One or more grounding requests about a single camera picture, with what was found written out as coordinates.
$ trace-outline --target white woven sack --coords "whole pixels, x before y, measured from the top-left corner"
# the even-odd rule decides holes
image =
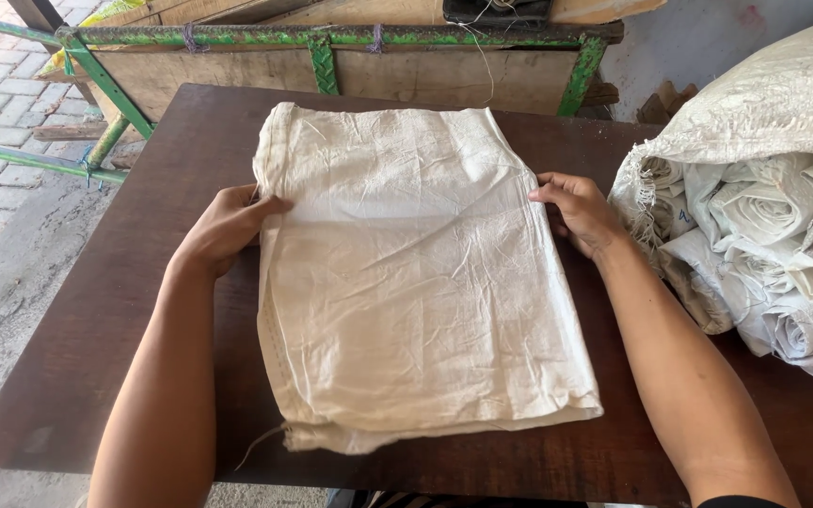
[[[655,184],[643,163],[717,165],[792,152],[813,154],[813,26],[745,59],[688,101],[660,135],[633,146],[608,199],[661,272],[649,213]],[[703,314],[695,302],[684,304]]]

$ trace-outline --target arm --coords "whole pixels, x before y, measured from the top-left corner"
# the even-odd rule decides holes
[[[165,271],[149,326],[119,391],[90,480],[90,508],[202,506],[215,472],[212,294],[276,197],[219,192]]]
[[[745,387],[651,271],[587,178],[539,175],[529,199],[557,204],[555,232],[591,258],[611,297],[638,394],[693,506],[751,495],[798,500]]]

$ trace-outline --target dark wooden table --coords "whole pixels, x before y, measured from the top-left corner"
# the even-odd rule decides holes
[[[90,472],[165,264],[217,190],[253,182],[259,129],[269,110],[287,100],[335,111],[409,106],[252,87],[181,87],[0,392],[0,468]],[[632,144],[658,132],[494,116],[533,170],[587,175],[604,191]],[[234,472],[249,443],[282,421],[255,334],[258,250],[245,251],[216,291],[217,479],[683,506],[687,495],[638,399],[604,286],[593,265],[560,239],[558,251],[601,388],[602,418],[413,439],[368,456],[289,453],[275,436]],[[734,333],[715,342],[761,410],[802,501],[813,506],[813,378],[780,360],[751,356]]]

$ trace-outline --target hand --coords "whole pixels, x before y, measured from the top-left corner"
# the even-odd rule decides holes
[[[219,278],[231,269],[237,254],[262,229],[265,217],[294,207],[277,196],[250,204],[256,184],[219,190],[209,208],[187,233],[172,258],[173,264],[204,269]]]
[[[541,187],[528,194],[529,201],[554,203],[558,213],[548,214],[551,230],[570,240],[590,260],[597,260],[626,230],[589,178],[562,173],[536,175]]]

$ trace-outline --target green metal frame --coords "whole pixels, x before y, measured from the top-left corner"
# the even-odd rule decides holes
[[[54,35],[22,26],[0,22],[0,32],[47,45],[61,45],[66,53],[65,73],[73,74],[72,59],[80,64],[121,112],[121,115],[99,139],[90,153],[80,161],[50,156],[37,156],[0,146],[0,158],[20,164],[44,167],[87,178],[121,182],[125,173],[100,169],[108,152],[118,142],[128,125],[133,125],[145,138],[156,125],[108,74],[91,52],[90,45],[185,45],[180,26],[63,26]],[[455,24],[436,26],[386,25],[381,33],[383,44],[415,45],[503,45],[535,46],[555,49],[578,48],[579,54],[561,98],[558,115],[571,116],[581,106],[589,81],[598,69],[608,44],[622,40],[621,22],[599,25],[557,25],[541,32],[492,30],[490,34],[471,31]],[[197,44],[291,44],[306,46],[310,52],[316,88],[320,93],[338,95],[333,44],[370,44],[375,41],[372,25],[198,25],[192,39]]]

